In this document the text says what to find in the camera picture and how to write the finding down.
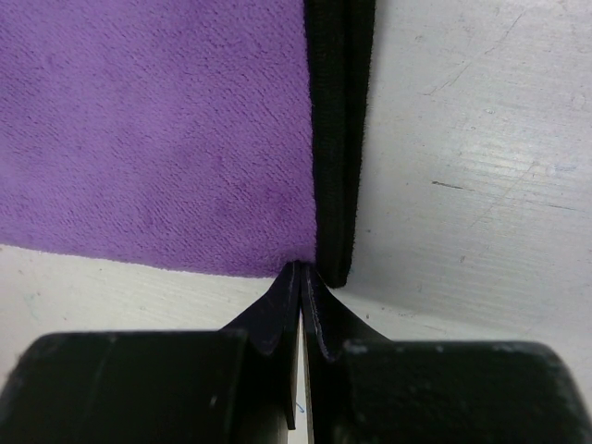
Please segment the black and purple towel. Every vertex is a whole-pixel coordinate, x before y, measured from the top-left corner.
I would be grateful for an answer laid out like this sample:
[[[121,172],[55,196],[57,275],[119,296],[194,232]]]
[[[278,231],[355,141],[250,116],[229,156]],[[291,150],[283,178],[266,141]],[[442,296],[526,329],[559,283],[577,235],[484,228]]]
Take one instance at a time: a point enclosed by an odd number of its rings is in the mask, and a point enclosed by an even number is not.
[[[352,263],[372,1],[5,1],[1,241],[328,286]]]

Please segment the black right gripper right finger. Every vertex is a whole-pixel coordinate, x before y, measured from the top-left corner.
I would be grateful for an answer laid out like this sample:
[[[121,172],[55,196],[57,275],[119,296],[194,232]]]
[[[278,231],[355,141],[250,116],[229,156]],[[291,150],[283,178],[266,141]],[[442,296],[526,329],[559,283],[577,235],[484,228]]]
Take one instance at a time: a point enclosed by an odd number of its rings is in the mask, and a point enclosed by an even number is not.
[[[591,418],[550,347],[401,341],[371,328],[301,269],[313,443],[587,443]]]

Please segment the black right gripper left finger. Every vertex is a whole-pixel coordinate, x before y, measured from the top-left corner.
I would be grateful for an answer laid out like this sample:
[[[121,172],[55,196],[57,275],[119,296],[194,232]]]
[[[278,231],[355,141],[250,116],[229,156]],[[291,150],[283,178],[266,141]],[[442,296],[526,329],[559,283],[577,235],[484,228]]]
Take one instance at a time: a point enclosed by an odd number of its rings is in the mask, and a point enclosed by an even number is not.
[[[5,443],[284,443],[295,427],[299,267],[218,330],[60,332],[1,394]]]

